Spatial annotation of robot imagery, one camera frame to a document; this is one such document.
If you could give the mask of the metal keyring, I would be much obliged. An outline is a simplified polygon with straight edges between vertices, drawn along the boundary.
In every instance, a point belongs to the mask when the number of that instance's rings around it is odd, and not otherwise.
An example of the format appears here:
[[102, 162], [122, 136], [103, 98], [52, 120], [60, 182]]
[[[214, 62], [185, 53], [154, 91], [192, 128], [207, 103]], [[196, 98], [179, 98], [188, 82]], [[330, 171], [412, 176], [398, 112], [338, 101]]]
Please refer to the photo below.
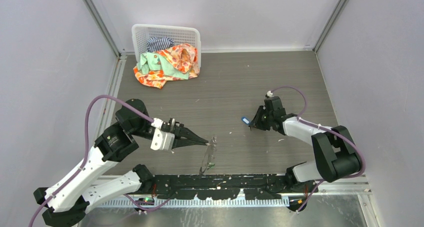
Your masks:
[[209, 140], [209, 142], [207, 143], [208, 144], [208, 146], [210, 146], [210, 147], [216, 147], [216, 145], [217, 145], [217, 136], [216, 135], [214, 135], [210, 140]]

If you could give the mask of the blue key tag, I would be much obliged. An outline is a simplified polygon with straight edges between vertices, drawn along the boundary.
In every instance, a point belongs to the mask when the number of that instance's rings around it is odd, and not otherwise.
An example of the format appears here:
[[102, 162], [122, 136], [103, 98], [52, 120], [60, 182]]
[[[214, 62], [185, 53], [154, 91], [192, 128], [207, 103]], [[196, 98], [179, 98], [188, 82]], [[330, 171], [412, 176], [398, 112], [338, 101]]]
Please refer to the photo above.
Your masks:
[[246, 118], [245, 116], [243, 116], [241, 118], [241, 121], [244, 122], [246, 125], [249, 125], [250, 124], [250, 120], [248, 118]]

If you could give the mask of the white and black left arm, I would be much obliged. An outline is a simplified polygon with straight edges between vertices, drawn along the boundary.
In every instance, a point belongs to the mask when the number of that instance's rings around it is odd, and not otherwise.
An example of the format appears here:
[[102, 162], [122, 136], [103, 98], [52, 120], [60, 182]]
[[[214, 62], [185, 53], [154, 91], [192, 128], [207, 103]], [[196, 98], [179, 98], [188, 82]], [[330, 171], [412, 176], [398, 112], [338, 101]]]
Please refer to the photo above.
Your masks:
[[140, 99], [122, 101], [115, 118], [116, 122], [93, 145], [86, 144], [83, 159], [65, 177], [51, 187], [34, 191], [37, 213], [47, 226], [72, 227], [91, 210], [118, 196], [137, 191], [148, 194], [154, 177], [141, 164], [107, 183], [94, 185], [100, 176], [138, 149], [136, 137], [149, 140], [154, 151], [209, 144], [173, 118], [166, 122], [150, 117]]

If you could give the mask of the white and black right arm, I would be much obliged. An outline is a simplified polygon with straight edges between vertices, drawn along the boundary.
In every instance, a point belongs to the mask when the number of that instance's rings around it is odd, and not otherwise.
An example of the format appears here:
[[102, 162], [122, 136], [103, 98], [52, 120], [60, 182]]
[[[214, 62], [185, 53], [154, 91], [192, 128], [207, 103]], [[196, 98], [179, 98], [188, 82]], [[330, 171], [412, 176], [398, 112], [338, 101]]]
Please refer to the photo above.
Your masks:
[[258, 107], [249, 128], [276, 131], [312, 146], [314, 160], [287, 168], [284, 183], [291, 192], [299, 192], [309, 181], [334, 182], [358, 174], [363, 170], [363, 160], [344, 126], [328, 127], [303, 120], [287, 113], [278, 96], [266, 97]]

